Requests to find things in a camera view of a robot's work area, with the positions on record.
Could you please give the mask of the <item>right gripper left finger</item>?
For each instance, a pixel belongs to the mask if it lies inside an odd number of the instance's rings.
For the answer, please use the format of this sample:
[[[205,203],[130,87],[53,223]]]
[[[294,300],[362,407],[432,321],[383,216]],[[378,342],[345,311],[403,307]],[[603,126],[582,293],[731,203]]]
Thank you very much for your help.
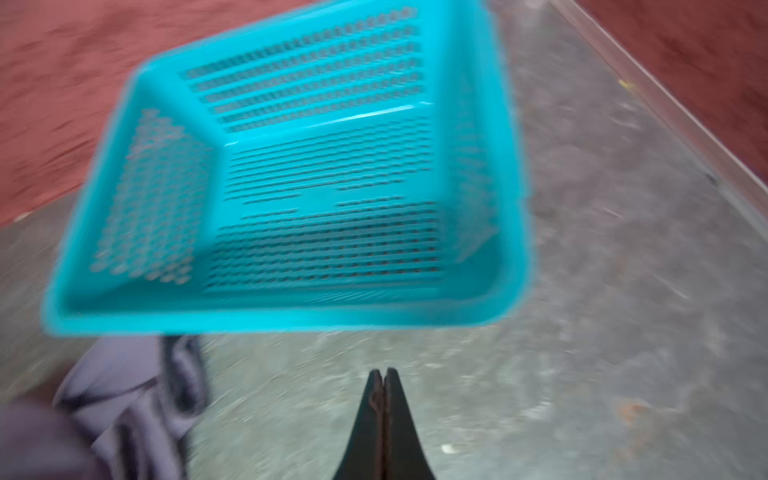
[[[384,382],[379,370],[369,373],[342,460],[334,480],[384,478]]]

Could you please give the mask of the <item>purple trousers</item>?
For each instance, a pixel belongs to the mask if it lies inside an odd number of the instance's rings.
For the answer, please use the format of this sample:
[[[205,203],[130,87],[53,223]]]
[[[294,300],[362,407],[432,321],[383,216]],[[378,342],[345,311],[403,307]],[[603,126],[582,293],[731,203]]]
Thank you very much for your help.
[[[185,479],[210,401],[194,335],[107,337],[1,406],[4,479]]]

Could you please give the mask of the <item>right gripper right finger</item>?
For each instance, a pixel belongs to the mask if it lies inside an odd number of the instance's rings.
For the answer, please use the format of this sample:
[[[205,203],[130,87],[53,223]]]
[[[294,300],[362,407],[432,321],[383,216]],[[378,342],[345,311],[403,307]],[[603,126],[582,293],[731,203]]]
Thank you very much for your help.
[[[435,480],[422,449],[398,372],[384,379],[383,478]]]

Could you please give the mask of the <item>teal plastic basket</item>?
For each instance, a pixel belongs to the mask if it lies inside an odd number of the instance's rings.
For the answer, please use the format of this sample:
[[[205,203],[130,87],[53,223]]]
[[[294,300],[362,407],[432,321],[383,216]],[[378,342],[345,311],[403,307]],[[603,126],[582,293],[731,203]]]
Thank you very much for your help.
[[[328,1],[127,82],[41,304],[57,336],[463,327],[535,259],[483,1]]]

